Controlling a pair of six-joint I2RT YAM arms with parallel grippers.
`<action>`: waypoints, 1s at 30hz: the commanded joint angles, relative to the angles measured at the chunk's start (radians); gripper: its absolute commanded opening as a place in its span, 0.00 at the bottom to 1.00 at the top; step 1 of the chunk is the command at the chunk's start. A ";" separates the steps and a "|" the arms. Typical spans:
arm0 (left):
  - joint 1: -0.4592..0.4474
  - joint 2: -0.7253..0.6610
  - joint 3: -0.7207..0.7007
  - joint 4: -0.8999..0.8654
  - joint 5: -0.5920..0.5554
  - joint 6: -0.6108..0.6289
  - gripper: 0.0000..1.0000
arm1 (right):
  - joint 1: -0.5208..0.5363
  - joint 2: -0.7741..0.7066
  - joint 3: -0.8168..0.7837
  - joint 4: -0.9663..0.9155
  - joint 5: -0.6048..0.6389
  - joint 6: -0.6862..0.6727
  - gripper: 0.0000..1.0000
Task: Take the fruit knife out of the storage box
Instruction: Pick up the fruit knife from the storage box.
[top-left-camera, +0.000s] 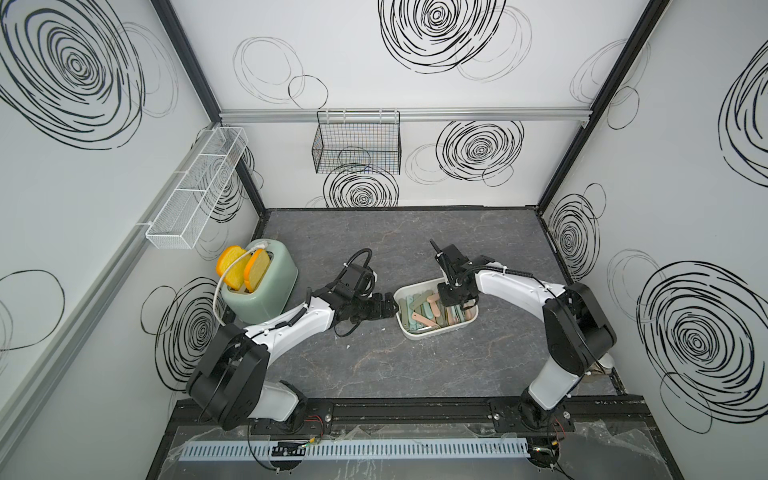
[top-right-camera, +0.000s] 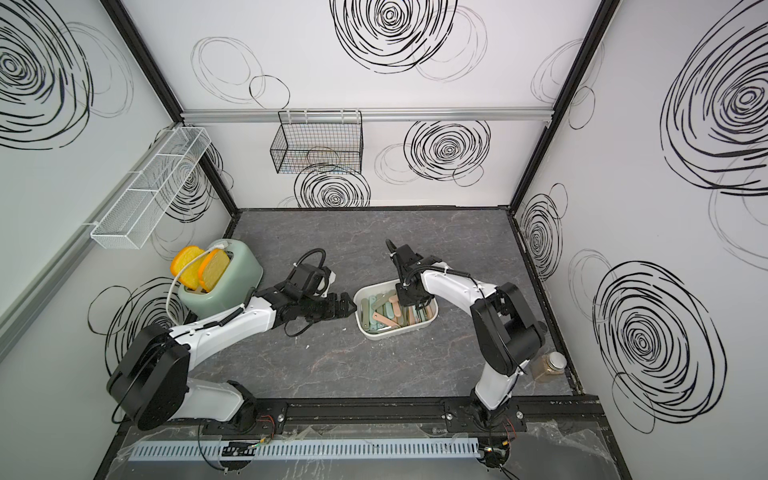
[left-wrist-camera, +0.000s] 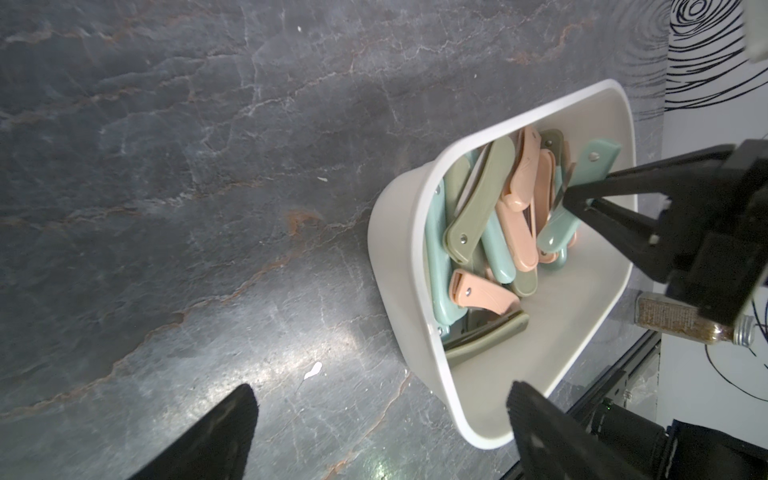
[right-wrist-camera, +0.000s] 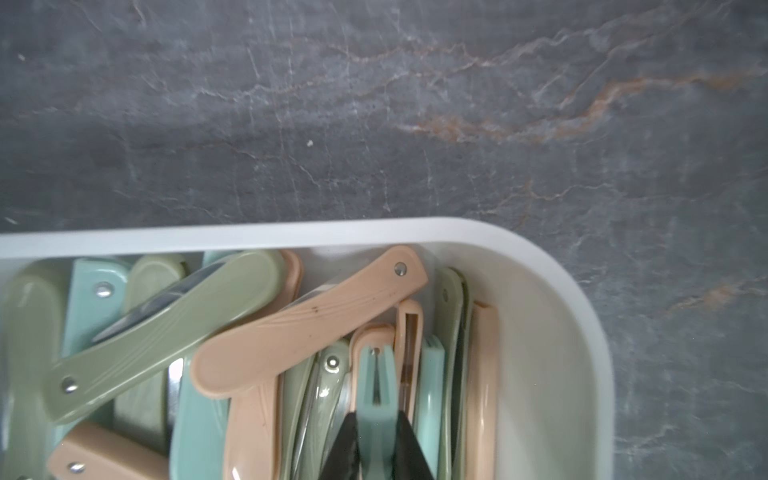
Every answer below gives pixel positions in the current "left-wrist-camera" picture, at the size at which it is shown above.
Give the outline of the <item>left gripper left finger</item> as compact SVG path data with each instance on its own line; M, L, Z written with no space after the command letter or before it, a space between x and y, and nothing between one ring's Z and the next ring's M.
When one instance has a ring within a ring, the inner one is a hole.
M241 384L132 477L241 479L258 415L253 389Z

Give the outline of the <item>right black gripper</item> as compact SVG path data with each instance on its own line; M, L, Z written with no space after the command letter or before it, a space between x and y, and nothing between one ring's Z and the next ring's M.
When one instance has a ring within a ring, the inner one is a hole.
M722 144L616 171L576 188L581 220L665 294L731 326L767 269L767 142ZM659 193L671 205L656 220L604 197ZM674 246L672 260L661 246Z

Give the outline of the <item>teal folding fruit knife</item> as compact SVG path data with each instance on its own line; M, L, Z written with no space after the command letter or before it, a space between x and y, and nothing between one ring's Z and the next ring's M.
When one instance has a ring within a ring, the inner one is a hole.
M583 210L584 196L577 196L576 188L604 180L621 153L622 145L610 139L593 139L579 154L574 164L560 202L551 212L549 220L537 235L537 247L542 253L557 253L567 247L576 232Z

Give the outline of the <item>white plastic storage box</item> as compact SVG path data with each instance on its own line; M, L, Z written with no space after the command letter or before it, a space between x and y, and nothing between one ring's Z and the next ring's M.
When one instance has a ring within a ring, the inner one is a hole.
M378 197L368 227L375 280L408 368L444 403L461 436L484 450L513 438L506 408L512 384L550 394L619 300L632 270L597 232L581 226L565 266L542 273L537 292L524 301L528 328L459 365L448 363L424 268L428 207L462 154L527 125L560 129L574 153L593 139L614 140L622 147L615 168L636 163L629 100L617 81L606 79L465 136L396 177Z

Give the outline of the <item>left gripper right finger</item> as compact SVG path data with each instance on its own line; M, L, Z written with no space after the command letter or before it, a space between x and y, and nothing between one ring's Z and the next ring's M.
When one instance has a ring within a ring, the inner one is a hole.
M526 479L643 479L526 382L512 383L507 412Z

